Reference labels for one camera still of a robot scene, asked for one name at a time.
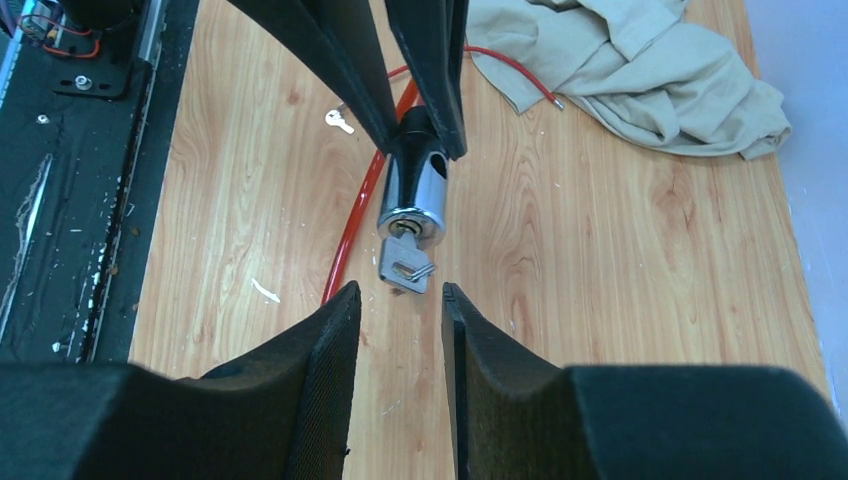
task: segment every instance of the wooden table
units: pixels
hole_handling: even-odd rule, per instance
[[[687,15],[756,70],[744,2],[696,1]],[[827,391],[775,158],[656,153],[572,106],[517,116],[465,67],[469,153],[451,166],[434,286],[395,297],[377,279],[378,202],[348,268],[364,301],[348,478],[451,478],[445,281],[555,364],[783,365]],[[235,8],[202,2],[132,361],[198,376],[318,307],[374,150],[353,119],[350,136],[324,123],[337,102]]]

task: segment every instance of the towel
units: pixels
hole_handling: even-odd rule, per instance
[[[618,136],[688,156],[776,151],[783,95],[733,45],[681,21],[689,0],[471,0],[470,45],[503,53]],[[543,95],[500,61],[477,68],[523,113]]]

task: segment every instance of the metal nut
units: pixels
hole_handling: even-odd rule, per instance
[[[91,90],[92,85],[91,79],[85,75],[77,75],[77,78],[74,79],[74,86],[77,87],[77,90]]]

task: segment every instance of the red cable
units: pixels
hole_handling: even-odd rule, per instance
[[[412,107],[416,98],[418,98],[418,87],[415,85],[414,80],[410,80],[397,104],[398,120]],[[333,266],[330,268],[330,274],[327,276],[327,284],[324,286],[321,305],[327,303],[327,300],[332,298],[341,287],[344,280],[344,271],[347,267],[347,260],[350,257],[350,252],[353,250],[353,243],[356,241],[359,225],[362,223],[362,217],[365,216],[365,212],[368,210],[368,202],[371,200],[374,187],[377,185],[377,180],[380,179],[380,172],[382,172],[383,165],[385,164],[386,157],[383,156],[380,150],[374,152],[374,158],[371,159],[371,165],[368,167],[368,172],[365,174],[362,185],[359,187],[359,195],[357,195],[356,201],[353,202],[353,207],[351,207],[350,215],[347,218],[347,224],[345,224],[344,233],[342,233],[339,246],[336,248],[336,256],[333,258]]]
[[[545,98],[547,98],[548,101],[556,105],[557,108],[560,110],[565,108],[565,105],[563,105],[562,102],[560,102],[559,99],[550,92],[550,90],[545,88],[545,86],[542,85],[542,82],[540,82],[535,75],[530,73],[529,70],[524,68],[523,65],[515,60],[494,50],[489,50],[483,47],[467,45],[465,47],[465,51],[482,53],[508,64],[512,68],[521,72],[528,80],[533,82],[533,85],[535,85],[536,88],[545,95]],[[392,78],[407,70],[409,70],[407,65],[398,67],[389,72],[388,77]],[[415,85],[414,80],[410,80],[406,85],[406,90],[404,90],[403,95],[401,95],[397,104],[398,120],[400,120],[401,117],[403,117],[403,114],[412,107],[417,98],[418,87]],[[365,178],[362,180],[362,185],[359,187],[359,195],[357,195],[356,201],[354,201],[353,207],[350,209],[350,215],[348,216],[347,223],[345,224],[342,238],[339,240],[339,246],[336,248],[336,256],[333,258],[333,265],[330,267],[330,274],[327,276],[327,283],[324,286],[324,295],[321,296],[321,305],[327,303],[327,300],[332,298],[339,288],[341,288],[342,281],[344,280],[344,271],[347,267],[347,261],[350,257],[350,252],[353,250],[353,244],[356,241],[356,234],[359,231],[360,224],[362,224],[362,218],[365,216],[366,210],[368,210],[368,202],[371,201],[371,195],[374,193],[374,187],[377,184],[377,180],[380,179],[380,173],[382,172],[383,165],[385,165],[385,163],[386,158],[380,150],[374,152],[374,158],[371,159],[371,165],[368,167],[368,172],[366,172]]]

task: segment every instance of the white scrap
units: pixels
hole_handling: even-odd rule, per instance
[[[269,300],[280,303],[280,297],[278,297],[276,293],[271,293],[265,287],[259,285],[259,282],[257,282],[255,278],[251,278],[250,282],[253,284],[254,287],[256,287],[257,290],[259,290],[259,293],[268,297]]]

